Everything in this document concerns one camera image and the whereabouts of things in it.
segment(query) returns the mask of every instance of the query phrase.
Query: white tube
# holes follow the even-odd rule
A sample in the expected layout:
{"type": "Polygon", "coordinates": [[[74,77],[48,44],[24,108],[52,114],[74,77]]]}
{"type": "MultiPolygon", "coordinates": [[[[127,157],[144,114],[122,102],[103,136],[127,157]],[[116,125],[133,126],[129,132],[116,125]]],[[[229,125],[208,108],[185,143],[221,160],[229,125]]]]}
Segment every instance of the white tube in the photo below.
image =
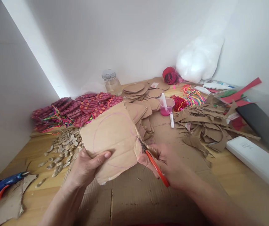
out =
{"type": "Polygon", "coordinates": [[[174,128],[174,120],[172,112],[170,113],[170,122],[171,122],[171,128],[174,128]]]}
{"type": "Polygon", "coordinates": [[[166,102],[165,94],[162,93],[162,96],[161,97],[162,97],[162,101],[163,101],[163,105],[164,105],[165,111],[167,111],[168,108],[167,108],[167,102],[166,102]]]}

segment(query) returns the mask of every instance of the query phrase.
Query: right hand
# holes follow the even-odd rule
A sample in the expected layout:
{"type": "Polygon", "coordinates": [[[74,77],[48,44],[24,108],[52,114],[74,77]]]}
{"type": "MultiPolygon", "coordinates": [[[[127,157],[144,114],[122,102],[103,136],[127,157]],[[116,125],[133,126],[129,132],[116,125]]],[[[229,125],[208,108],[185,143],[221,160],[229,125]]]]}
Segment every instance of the right hand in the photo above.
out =
{"type": "MultiPolygon", "coordinates": [[[[180,157],[170,146],[166,144],[151,144],[149,146],[157,151],[159,157],[154,160],[167,178],[170,186],[176,189],[186,190],[196,176],[195,173],[181,161],[180,157]]],[[[160,178],[145,153],[138,156],[138,162],[152,170],[157,179],[160,178]]]]}

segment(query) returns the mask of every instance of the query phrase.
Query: fingernail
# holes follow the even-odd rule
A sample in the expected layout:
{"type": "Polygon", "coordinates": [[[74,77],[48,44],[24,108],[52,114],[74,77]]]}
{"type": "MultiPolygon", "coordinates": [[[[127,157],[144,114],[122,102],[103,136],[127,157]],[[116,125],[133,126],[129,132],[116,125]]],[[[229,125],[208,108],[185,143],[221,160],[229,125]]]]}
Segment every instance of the fingernail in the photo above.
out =
{"type": "Polygon", "coordinates": [[[111,155],[112,154],[110,152],[107,152],[107,153],[105,153],[104,157],[108,159],[111,155]]]}

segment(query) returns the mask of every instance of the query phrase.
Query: pink drawn line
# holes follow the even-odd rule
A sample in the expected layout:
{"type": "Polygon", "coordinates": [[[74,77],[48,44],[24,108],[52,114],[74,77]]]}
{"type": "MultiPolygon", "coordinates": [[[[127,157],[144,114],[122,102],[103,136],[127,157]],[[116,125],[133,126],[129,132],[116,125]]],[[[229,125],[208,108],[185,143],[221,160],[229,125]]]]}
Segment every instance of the pink drawn line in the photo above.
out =
{"type": "MultiPolygon", "coordinates": [[[[99,126],[101,125],[101,123],[102,123],[105,119],[107,119],[108,117],[110,117],[110,116],[112,116],[112,115],[115,115],[115,114],[123,115],[123,116],[125,116],[130,122],[132,122],[132,120],[131,120],[127,115],[125,115],[125,114],[123,114],[123,113],[120,113],[120,112],[112,113],[112,114],[106,116],[106,117],[99,123],[99,125],[98,125],[98,127],[97,127],[97,129],[96,129],[96,131],[95,131],[95,134],[94,134],[94,139],[93,139],[93,152],[94,152],[94,153],[96,153],[96,152],[95,152],[95,139],[96,139],[96,133],[97,133],[97,131],[98,131],[99,126]]],[[[136,136],[136,135],[132,132],[131,129],[130,129],[130,133],[131,133],[133,136],[136,136]]],[[[112,164],[110,164],[110,163],[106,163],[106,164],[108,164],[108,165],[110,165],[110,166],[113,166],[113,167],[120,168],[120,169],[125,169],[125,168],[133,167],[136,163],[133,164],[133,165],[131,165],[131,166],[129,166],[129,167],[115,166],[115,165],[112,165],[112,164]]]]}

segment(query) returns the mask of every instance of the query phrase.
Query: white power strip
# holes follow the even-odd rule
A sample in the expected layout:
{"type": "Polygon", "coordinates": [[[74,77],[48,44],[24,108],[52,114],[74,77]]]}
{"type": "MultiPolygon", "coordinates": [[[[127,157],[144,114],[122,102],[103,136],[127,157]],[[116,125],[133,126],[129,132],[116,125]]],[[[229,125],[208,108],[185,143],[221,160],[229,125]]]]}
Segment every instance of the white power strip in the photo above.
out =
{"type": "Polygon", "coordinates": [[[245,137],[228,141],[226,148],[269,184],[269,153],[245,137]]]}

